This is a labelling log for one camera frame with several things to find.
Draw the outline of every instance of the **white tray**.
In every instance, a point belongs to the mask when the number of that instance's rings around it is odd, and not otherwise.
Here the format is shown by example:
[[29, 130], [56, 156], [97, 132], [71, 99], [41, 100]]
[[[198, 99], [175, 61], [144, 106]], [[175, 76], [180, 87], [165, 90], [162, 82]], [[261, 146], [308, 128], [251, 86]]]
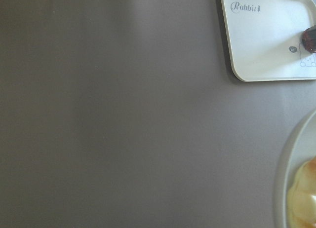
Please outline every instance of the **white tray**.
[[316, 24], [312, 0], [222, 0], [235, 75], [242, 81], [316, 79], [316, 54], [301, 44]]
[[297, 169], [316, 156], [316, 111], [307, 115], [295, 127], [281, 154], [274, 189], [276, 228], [287, 228], [286, 194]]

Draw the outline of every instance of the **round plate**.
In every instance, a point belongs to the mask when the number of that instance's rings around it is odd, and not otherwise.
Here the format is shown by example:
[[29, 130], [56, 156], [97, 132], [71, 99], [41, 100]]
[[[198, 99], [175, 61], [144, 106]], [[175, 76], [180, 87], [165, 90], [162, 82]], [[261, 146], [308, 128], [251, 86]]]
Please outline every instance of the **round plate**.
[[298, 168], [316, 156], [316, 111], [304, 117], [294, 128], [279, 160], [274, 188], [276, 228], [287, 228], [286, 194]]

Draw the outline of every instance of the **gray tabletop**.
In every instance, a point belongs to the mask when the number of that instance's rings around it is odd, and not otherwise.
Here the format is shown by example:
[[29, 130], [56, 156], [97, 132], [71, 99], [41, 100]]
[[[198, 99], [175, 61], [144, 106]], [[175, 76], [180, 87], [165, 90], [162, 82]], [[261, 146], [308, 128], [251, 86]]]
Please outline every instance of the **gray tabletop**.
[[0, 42], [1, 228], [274, 227], [316, 81], [238, 80], [220, 0], [0, 0]]

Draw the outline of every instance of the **dark red fruit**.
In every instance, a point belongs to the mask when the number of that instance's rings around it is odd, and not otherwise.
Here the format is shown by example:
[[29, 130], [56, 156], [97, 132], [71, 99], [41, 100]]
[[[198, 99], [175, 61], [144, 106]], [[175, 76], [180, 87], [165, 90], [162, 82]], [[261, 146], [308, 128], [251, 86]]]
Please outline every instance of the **dark red fruit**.
[[303, 32], [302, 41], [308, 52], [316, 53], [316, 25]]

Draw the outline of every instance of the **rectangular tray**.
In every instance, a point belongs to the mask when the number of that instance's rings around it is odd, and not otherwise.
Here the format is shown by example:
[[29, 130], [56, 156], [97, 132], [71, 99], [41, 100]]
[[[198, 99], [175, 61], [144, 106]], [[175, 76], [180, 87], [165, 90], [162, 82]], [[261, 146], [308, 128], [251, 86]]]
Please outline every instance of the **rectangular tray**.
[[316, 24], [312, 0], [222, 0], [231, 64], [242, 81], [316, 79], [302, 32]]

